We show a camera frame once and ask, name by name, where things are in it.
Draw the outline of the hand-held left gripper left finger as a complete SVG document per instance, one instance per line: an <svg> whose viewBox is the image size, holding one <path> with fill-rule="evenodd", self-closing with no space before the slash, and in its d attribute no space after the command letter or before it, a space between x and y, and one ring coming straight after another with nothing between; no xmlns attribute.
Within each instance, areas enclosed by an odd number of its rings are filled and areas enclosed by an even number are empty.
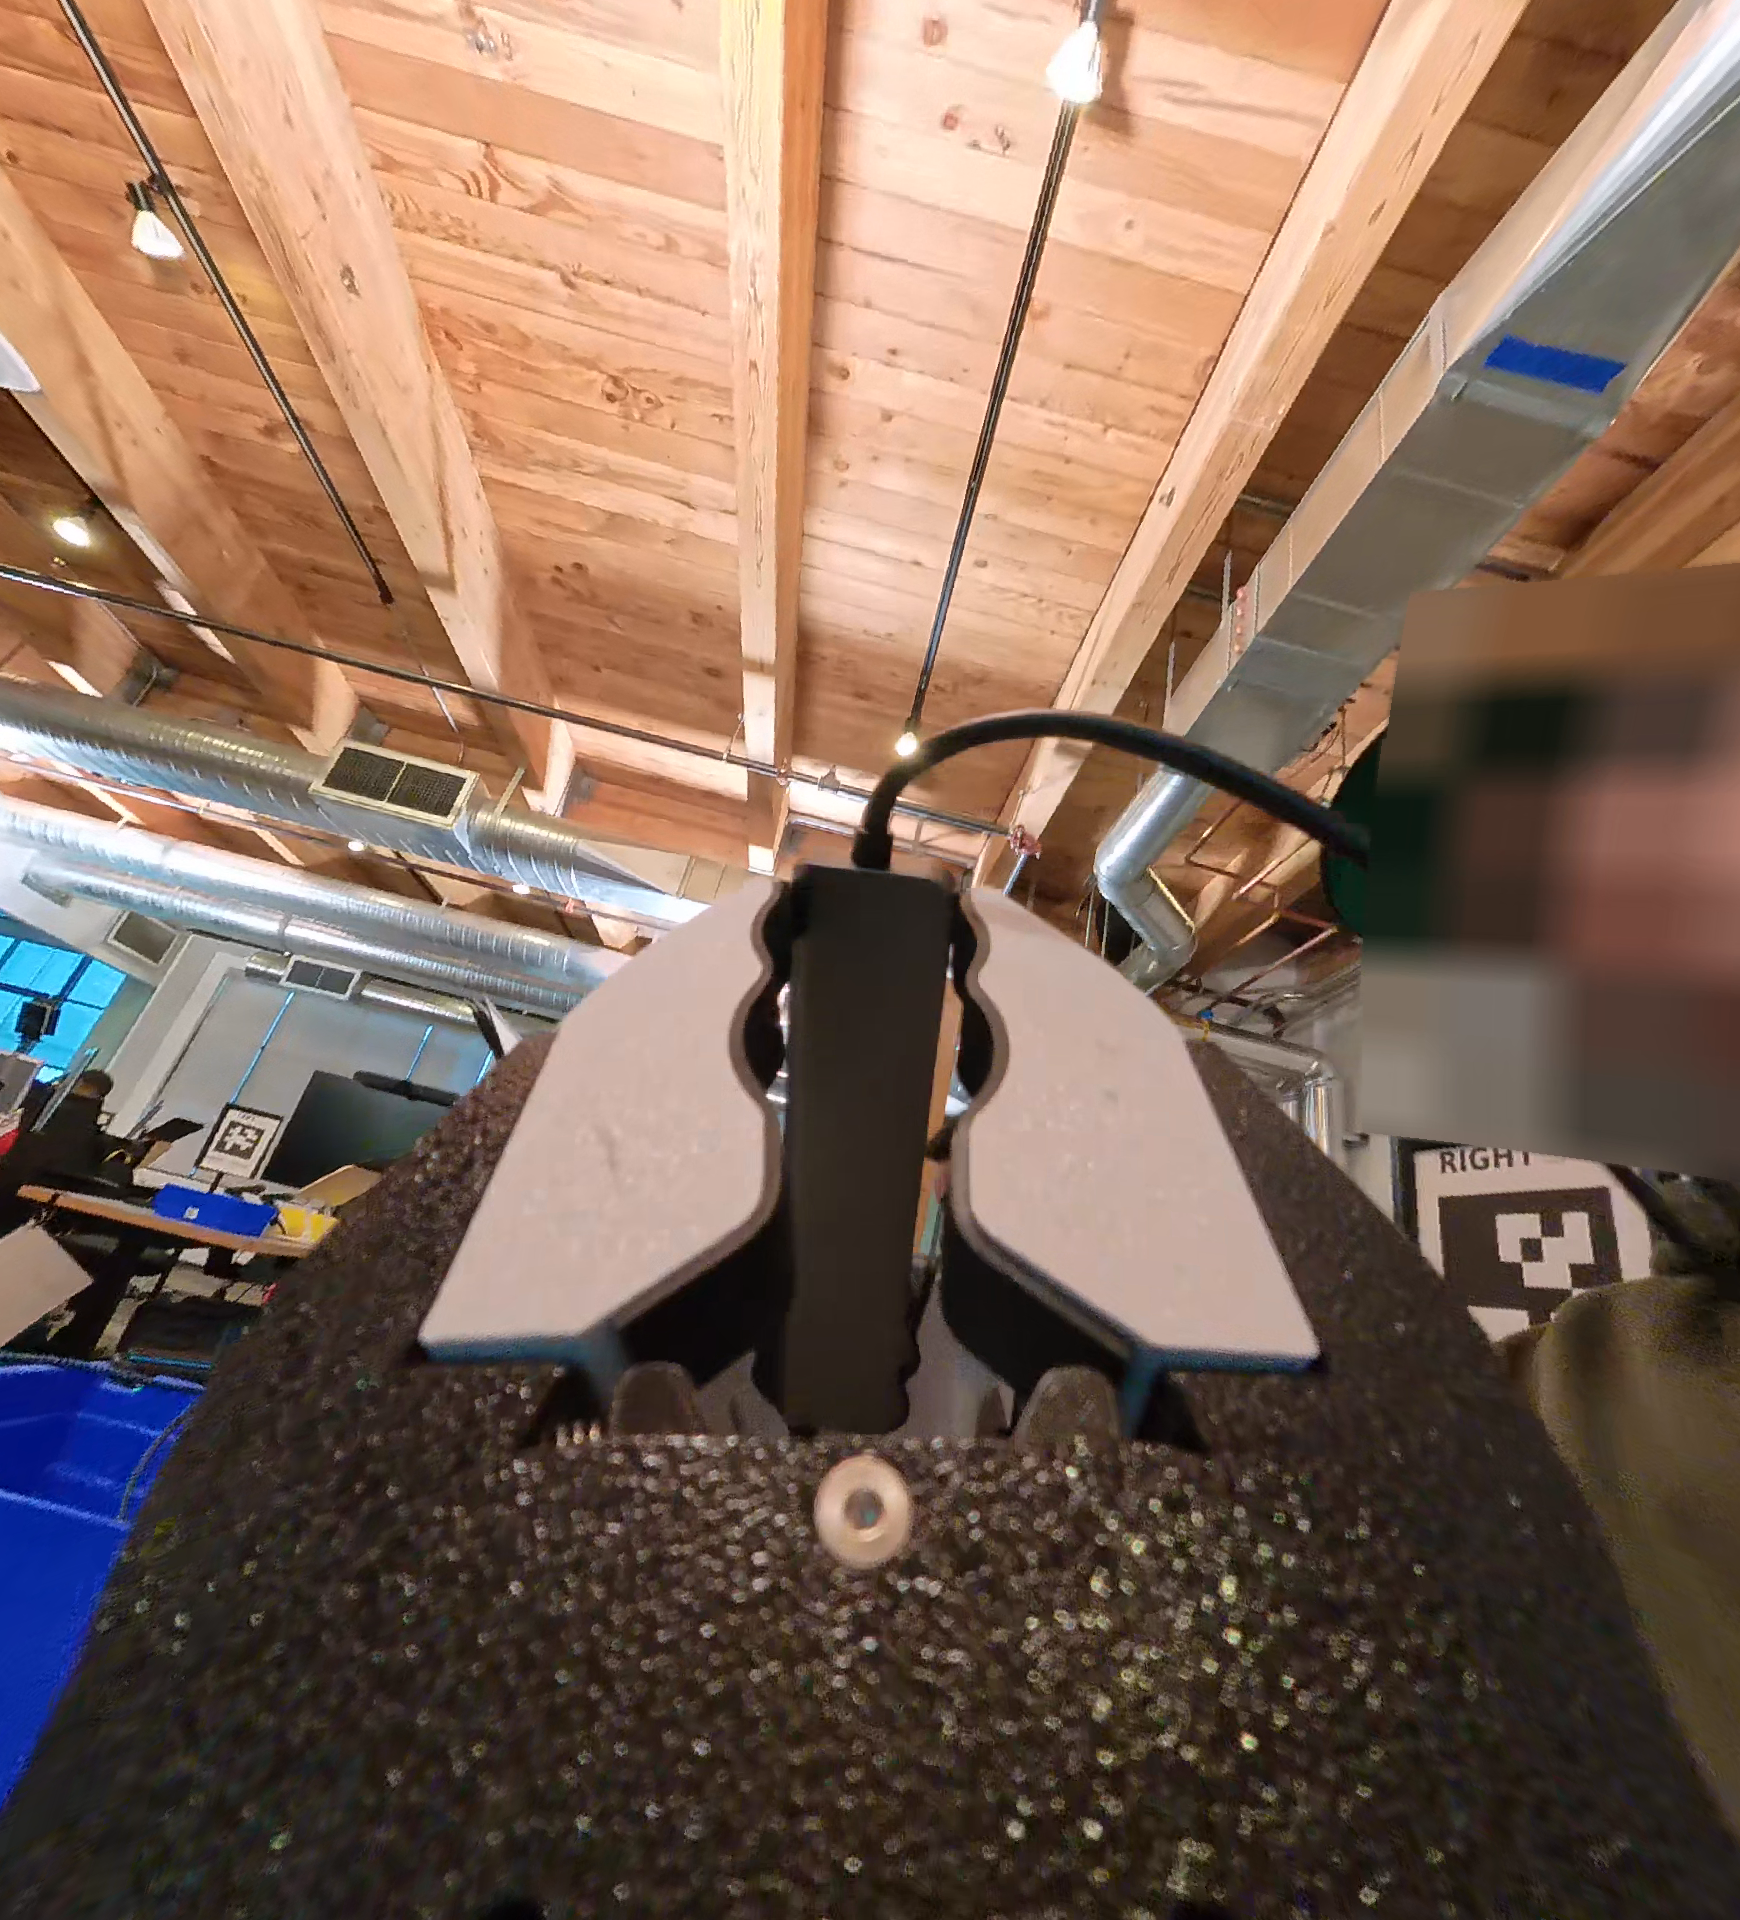
<svg viewBox="0 0 1740 1920"><path fill-rule="evenodd" d="M424 1360L558 1364L607 1403L629 1369L704 1387L756 1351L784 1285L785 905L743 880L561 1022L418 1325Z"/></svg>

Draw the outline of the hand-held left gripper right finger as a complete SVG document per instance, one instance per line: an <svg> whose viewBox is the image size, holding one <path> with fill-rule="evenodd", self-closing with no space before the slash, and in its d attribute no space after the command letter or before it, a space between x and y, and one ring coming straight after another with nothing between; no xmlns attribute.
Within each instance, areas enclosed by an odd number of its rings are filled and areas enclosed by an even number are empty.
<svg viewBox="0 0 1740 1920"><path fill-rule="evenodd" d="M1020 1438L1139 1438L1187 1373L1323 1348L1188 1046L1003 894L964 899L968 1105L948 1131L941 1310Z"/></svg>

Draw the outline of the wooden office desk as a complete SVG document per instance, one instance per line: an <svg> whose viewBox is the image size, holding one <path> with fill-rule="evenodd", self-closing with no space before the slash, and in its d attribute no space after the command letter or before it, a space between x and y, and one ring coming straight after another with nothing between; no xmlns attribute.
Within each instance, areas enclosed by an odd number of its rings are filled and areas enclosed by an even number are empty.
<svg viewBox="0 0 1740 1920"><path fill-rule="evenodd" d="M319 1234L240 1234L157 1213L123 1199L51 1185L27 1185L19 1199L30 1220L0 1237L0 1351L40 1320L66 1310L63 1330L77 1314L75 1300L94 1292L123 1309L141 1261L157 1248L206 1251L230 1261L301 1261Z"/></svg>

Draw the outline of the black television screen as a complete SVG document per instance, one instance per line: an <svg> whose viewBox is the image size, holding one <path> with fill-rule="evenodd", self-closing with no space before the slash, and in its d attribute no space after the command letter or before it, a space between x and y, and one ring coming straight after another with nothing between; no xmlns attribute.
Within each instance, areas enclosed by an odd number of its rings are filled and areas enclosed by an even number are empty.
<svg viewBox="0 0 1740 1920"><path fill-rule="evenodd" d="M275 1187L307 1188L344 1166L382 1172L456 1105L457 1094L379 1071L314 1069L263 1166Z"/></svg>

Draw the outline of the small blue bin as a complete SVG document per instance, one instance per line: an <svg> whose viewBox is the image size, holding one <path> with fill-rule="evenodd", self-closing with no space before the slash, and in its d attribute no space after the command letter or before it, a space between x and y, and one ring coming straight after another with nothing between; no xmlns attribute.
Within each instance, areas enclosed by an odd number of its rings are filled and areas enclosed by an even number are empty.
<svg viewBox="0 0 1740 1920"><path fill-rule="evenodd" d="M153 1196L153 1213L184 1227L236 1238L260 1238L279 1220L279 1210L265 1201L182 1183L163 1185Z"/></svg>

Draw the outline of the black framed sign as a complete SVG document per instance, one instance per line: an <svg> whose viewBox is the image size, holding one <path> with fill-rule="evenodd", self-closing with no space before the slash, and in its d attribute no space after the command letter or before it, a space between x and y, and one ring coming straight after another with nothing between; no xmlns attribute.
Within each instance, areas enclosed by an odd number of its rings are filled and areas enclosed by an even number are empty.
<svg viewBox="0 0 1740 1920"><path fill-rule="evenodd" d="M1394 1149L1396 1223L1492 1341L1652 1275L1647 1216L1601 1165L1406 1138Z"/></svg>

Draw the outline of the ceiling vent grille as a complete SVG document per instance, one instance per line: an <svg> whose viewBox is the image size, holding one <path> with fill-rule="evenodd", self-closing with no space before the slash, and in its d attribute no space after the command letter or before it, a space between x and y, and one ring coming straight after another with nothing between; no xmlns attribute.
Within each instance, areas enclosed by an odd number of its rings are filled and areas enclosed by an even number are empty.
<svg viewBox="0 0 1740 1920"><path fill-rule="evenodd" d="M309 782L319 799L439 828L460 821L477 788L473 768L351 739L340 741Z"/></svg>

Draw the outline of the blue plastic bin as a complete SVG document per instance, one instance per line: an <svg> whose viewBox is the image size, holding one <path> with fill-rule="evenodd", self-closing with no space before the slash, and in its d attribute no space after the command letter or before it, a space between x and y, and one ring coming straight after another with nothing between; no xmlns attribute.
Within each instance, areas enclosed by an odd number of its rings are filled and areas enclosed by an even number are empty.
<svg viewBox="0 0 1740 1920"><path fill-rule="evenodd" d="M200 1377L0 1357L0 1809Z"/></svg>

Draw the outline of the metal elbow duct pipe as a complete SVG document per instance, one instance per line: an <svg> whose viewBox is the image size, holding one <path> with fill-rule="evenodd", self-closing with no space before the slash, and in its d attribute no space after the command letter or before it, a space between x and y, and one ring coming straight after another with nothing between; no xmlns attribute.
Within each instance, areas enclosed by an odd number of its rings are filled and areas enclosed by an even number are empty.
<svg viewBox="0 0 1740 1920"><path fill-rule="evenodd" d="M1316 884L1326 845L1187 776L1159 771L1099 845L1099 896L1131 933L1122 974L1147 994L1222 966Z"/></svg>

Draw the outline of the round metal air duct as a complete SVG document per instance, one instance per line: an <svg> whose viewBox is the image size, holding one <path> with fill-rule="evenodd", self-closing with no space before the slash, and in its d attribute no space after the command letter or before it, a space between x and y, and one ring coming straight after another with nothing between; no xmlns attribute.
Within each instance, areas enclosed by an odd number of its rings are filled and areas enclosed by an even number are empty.
<svg viewBox="0 0 1740 1920"><path fill-rule="evenodd" d="M452 982L454 989L553 1009L595 992L631 955L533 928L462 917L348 884L240 877L227 871L129 871L92 858L42 853L25 884L48 899L134 909L194 931Z"/></svg>
<svg viewBox="0 0 1740 1920"><path fill-rule="evenodd" d="M186 802L358 839L433 866L522 884L580 909L656 929L679 925L729 889L724 869L682 853L607 849L540 811L488 802L473 774L447 817L327 794L324 756L116 702L0 677L0 753L35 756L79 777L121 782Z"/></svg>

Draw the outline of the black ceiling light rail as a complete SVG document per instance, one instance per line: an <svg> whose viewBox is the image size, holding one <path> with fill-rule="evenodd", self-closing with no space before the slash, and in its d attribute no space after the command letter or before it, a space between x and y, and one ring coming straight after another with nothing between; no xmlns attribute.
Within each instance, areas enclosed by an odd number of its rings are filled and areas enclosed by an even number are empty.
<svg viewBox="0 0 1740 1920"><path fill-rule="evenodd" d="M931 683L935 677L938 651L948 626L948 615L954 603L954 593L957 593L964 556L968 550L968 540L974 531L981 492L986 481L986 472L990 467L990 458L992 458L992 450L994 450L996 435L1000 427L1000 417L1008 399L1008 387L1013 382L1019 353L1022 349L1022 338L1026 333L1026 321L1029 321L1029 311L1031 311L1031 303L1035 295L1036 277L1042 265L1042 257L1047 252L1047 243L1049 243L1059 194L1061 194L1069 160L1075 147L1076 124L1080 122L1082 113L1084 113L1084 106L1075 101L1062 101L1056 113L1049 156L1045 162L1042 177L1036 191L1036 201L1035 201L1031 223L1026 228L1026 243L1025 243L1025 252L1020 258L1020 266L1019 266L1019 277L1013 289L1013 298L1006 311L1003 338L996 350L992 375L990 375L986 397L985 397L985 407L983 407L983 415L978 422L978 437L977 437L972 460L968 467L963 501L958 506L958 515L954 518L952 537L948 542L944 567L938 581L924 657L917 673L910 705L904 719L904 730L897 739L898 758L915 756L922 741L924 713L929 705Z"/></svg>
<svg viewBox="0 0 1740 1920"><path fill-rule="evenodd" d="M280 375L275 370L269 353L263 349L259 335L243 303L234 295L229 278L218 266L215 252L211 252L209 240L204 239L191 206L184 203L182 194L178 193L176 182L173 173L169 171L167 163L163 162L163 154L158 151L149 126L144 124L134 101L129 97L121 77L114 72L114 66L108 53L104 52L98 35L90 27L87 14L77 1L59 1L56 8L64 18L66 30L75 45L92 68L98 87L103 90L116 118L121 120L121 126L141 160L142 187L146 194L150 197L153 203L160 204L163 211L167 211L169 216L173 218L182 257L194 260L197 266L204 273L213 298L225 312L233 333L238 338L238 344L244 349L255 370L259 372L259 381L265 387L283 425L287 427L291 441L297 445L301 457L304 458L317 488L321 490L327 506L331 508L332 517L339 523L340 532L353 547L354 558L362 564L362 571L371 583L376 603L387 609L395 606L396 605L395 588L389 584L389 579L379 558L375 556L373 549L368 547L348 501L336 487L335 476L331 474L317 442L313 441L307 420L303 418L293 397L283 387Z"/></svg>

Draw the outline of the rectangular metal air duct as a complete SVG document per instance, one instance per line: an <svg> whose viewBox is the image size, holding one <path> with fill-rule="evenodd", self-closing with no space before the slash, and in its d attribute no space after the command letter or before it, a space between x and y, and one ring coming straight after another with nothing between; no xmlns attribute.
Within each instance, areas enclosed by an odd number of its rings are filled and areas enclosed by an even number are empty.
<svg viewBox="0 0 1740 1920"><path fill-rule="evenodd" d="M1611 425L1740 252L1740 3L1678 3L1434 303L1171 695L1263 769Z"/></svg>

